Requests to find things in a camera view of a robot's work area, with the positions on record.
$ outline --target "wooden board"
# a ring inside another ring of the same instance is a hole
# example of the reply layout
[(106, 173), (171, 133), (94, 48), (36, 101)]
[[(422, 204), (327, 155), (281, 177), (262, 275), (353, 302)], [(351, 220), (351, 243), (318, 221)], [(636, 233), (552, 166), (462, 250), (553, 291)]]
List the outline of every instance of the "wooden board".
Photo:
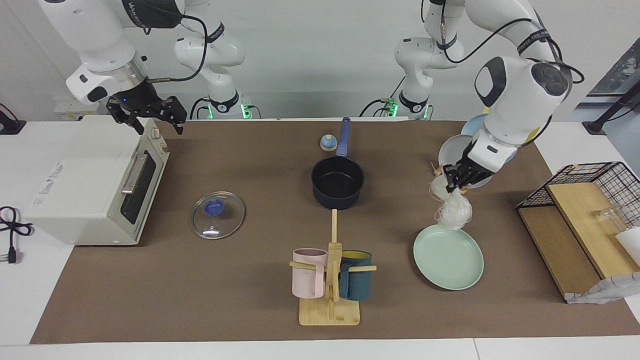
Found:
[(563, 296), (565, 293), (586, 293), (600, 281), (555, 206), (522, 208), (518, 212)]
[(360, 323), (360, 303), (340, 299), (338, 272), (341, 259), (342, 244), (329, 243), (324, 296), (320, 299), (300, 299), (298, 315), (300, 325), (358, 325)]
[(555, 184), (548, 190), (601, 278), (640, 271), (616, 240), (616, 231), (595, 215), (611, 206), (597, 184)]

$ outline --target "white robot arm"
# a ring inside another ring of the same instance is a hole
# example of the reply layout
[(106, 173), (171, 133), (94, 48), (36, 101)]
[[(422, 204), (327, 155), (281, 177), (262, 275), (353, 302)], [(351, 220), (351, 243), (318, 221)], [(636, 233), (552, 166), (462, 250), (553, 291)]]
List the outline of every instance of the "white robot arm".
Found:
[(520, 56), (498, 56), (478, 72), (476, 93), (490, 112), (462, 158), (456, 164), (444, 165), (447, 190), (452, 192), (499, 171), (550, 119), (568, 95), (572, 79), (569, 67), (562, 63), (548, 31), (527, 0), (430, 2), (425, 29), (431, 38), (405, 39), (396, 47), (396, 60), (407, 78), (398, 93), (399, 113), (404, 110), (417, 114), (417, 118), (424, 111), (419, 105), (426, 104), (433, 82), (422, 88), (416, 84), (423, 82), (421, 76), (427, 77), (427, 69), (453, 68), (464, 61), (456, 33), (464, 10), (476, 26), (511, 41)]
[[(116, 122), (126, 123), (141, 133), (143, 129), (138, 117), (155, 117), (173, 124), (176, 132), (181, 134), (186, 110), (175, 96), (160, 99), (153, 83), (185, 81), (195, 77), (196, 73), (209, 81), (212, 102), (229, 104), (229, 110), (237, 104), (237, 99), (234, 102), (237, 92), (233, 81), (220, 67), (242, 63), (244, 53), (233, 38), (225, 36), (224, 25), (212, 14), (209, 0), (122, 0), (117, 1), (118, 4), (116, 0), (38, 2), (56, 31), (82, 61), (82, 65), (67, 79), (69, 90), (85, 104), (109, 96), (107, 109)], [(194, 75), (183, 79), (149, 79), (142, 65), (146, 59), (139, 57), (124, 37), (123, 24), (112, 6), (123, 6), (131, 22), (140, 28), (174, 28), (182, 24), (198, 33), (198, 36), (178, 39), (175, 46), (180, 62), (196, 71)], [(214, 31), (204, 34), (203, 24)], [(204, 54), (204, 44), (209, 44), (207, 50), (211, 50), (210, 53)], [(221, 70), (220, 76), (211, 76), (218, 69)]]

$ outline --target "dish rack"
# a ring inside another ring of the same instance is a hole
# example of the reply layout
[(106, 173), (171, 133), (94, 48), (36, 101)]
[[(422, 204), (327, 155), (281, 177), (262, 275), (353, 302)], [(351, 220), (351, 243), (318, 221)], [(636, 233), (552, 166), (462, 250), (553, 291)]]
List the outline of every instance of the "dish rack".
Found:
[(640, 224), (640, 181), (619, 161), (567, 165), (516, 207), (567, 301), (640, 272), (615, 238), (619, 230), (597, 216), (612, 205), (626, 207), (628, 226)]

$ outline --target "brown tabletop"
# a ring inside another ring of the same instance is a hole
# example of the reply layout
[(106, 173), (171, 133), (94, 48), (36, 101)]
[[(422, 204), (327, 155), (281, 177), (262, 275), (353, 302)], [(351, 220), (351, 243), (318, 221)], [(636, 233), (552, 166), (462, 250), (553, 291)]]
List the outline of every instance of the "brown tabletop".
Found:
[[(373, 253), (371, 298), (356, 327), (302, 327), (291, 295), (293, 249), (326, 248), (331, 214), (310, 184), (325, 133), (339, 122), (195, 122), (176, 136), (135, 247), (76, 247), (32, 343), (486, 338), (640, 334), (622, 301), (565, 304), (515, 206), (550, 172), (535, 146), (467, 193), (465, 230), (484, 254), (473, 287), (446, 291), (413, 262), (413, 241), (435, 224), (429, 196), (438, 150), (460, 122), (355, 122), (349, 156), (365, 172), (358, 203), (340, 212), (345, 249)], [(189, 227), (202, 196), (236, 193), (246, 219), (232, 236)]]

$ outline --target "white cup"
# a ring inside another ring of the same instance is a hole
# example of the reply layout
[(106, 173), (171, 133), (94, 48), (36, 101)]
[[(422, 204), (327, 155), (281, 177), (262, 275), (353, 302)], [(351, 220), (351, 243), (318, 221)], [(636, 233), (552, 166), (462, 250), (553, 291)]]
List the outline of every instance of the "white cup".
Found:
[(640, 227), (632, 227), (616, 235), (616, 239), (622, 247), (631, 255), (631, 258), (640, 266)]

